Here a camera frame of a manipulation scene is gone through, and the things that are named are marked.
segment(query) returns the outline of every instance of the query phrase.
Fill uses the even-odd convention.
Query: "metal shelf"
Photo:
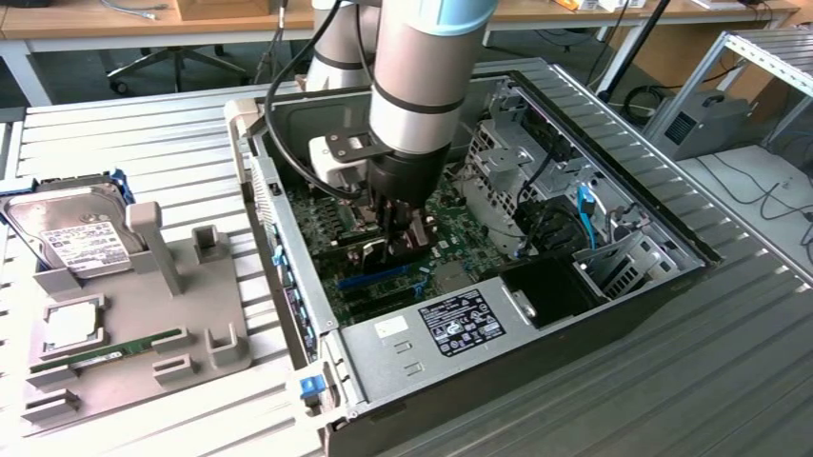
[[[810,30],[744,30],[726,34],[724,47],[813,97]]]

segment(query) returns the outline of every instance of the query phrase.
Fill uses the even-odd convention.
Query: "white sticker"
[[[404,316],[395,316],[392,319],[376,323],[376,334],[379,338],[385,338],[395,333],[404,331],[408,328],[407,319]]]
[[[41,238],[70,271],[106,267],[129,258],[110,222],[44,231]]]

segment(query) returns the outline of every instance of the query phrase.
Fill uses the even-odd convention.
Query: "slotted metal surface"
[[[798,433],[813,412],[809,290],[738,221],[718,211],[562,74],[539,60],[477,69],[496,70],[523,71],[718,249],[724,263],[630,337],[391,454],[810,451],[809,433]],[[224,89],[37,108],[25,126],[14,124],[8,157],[13,174],[60,174],[65,170],[56,163],[86,172],[121,164],[134,171],[137,198],[156,199],[166,209],[169,239],[210,223],[229,234],[255,363],[226,378],[20,443],[8,433],[17,421],[13,403],[21,382],[14,361],[26,349],[18,344],[26,341],[18,337],[25,327],[18,323],[41,295],[28,279],[33,256],[18,240],[8,239],[0,243],[0,447],[13,446],[13,455],[57,455],[70,448],[81,448],[82,455],[321,454],[316,435],[295,424],[284,394],[289,359],[236,198],[222,119],[212,111],[224,100],[263,91]]]
[[[813,33],[802,29],[731,32],[724,46],[813,97]]]

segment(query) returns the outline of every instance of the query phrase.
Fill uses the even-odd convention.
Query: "office chair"
[[[169,46],[168,48],[152,52],[149,48],[141,48],[141,58],[132,62],[129,65],[125,65],[120,69],[109,71],[106,73],[106,80],[110,84],[110,90],[117,94],[124,94],[128,91],[126,84],[120,81],[120,77],[126,74],[133,73],[136,70],[140,70],[152,64],[157,64],[164,60],[170,59],[174,64],[174,91],[182,91],[181,81],[180,81],[180,71],[184,70],[182,60],[196,60],[205,65],[210,65],[212,67],[217,67],[221,70],[230,71],[240,77],[240,85],[244,85],[249,82],[249,76],[240,67],[233,64],[229,64],[221,59],[214,57],[209,57],[208,55],[200,54],[194,51],[194,49],[201,48],[201,46]],[[222,56],[225,52],[222,50],[222,45],[214,45],[214,55]]]

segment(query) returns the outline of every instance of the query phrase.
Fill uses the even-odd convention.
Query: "warning label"
[[[126,249],[110,222],[44,231],[41,237],[70,271],[126,262]]]
[[[420,308],[419,311],[433,343],[445,357],[453,357],[505,334],[476,289]]]

